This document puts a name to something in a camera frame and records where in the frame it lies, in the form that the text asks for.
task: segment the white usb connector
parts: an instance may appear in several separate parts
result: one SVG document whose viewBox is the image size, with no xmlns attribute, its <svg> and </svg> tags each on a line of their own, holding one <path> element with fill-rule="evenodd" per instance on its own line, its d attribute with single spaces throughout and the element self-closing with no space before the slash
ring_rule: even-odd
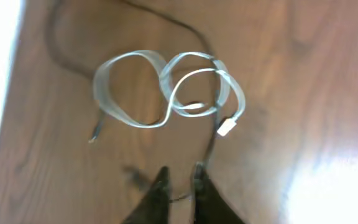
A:
<svg viewBox="0 0 358 224">
<path fill-rule="evenodd" d="M 220 136 L 225 136 L 231 129 L 233 129 L 236 125 L 236 120 L 233 118 L 225 119 L 222 125 L 218 128 L 217 133 Z"/>
</svg>

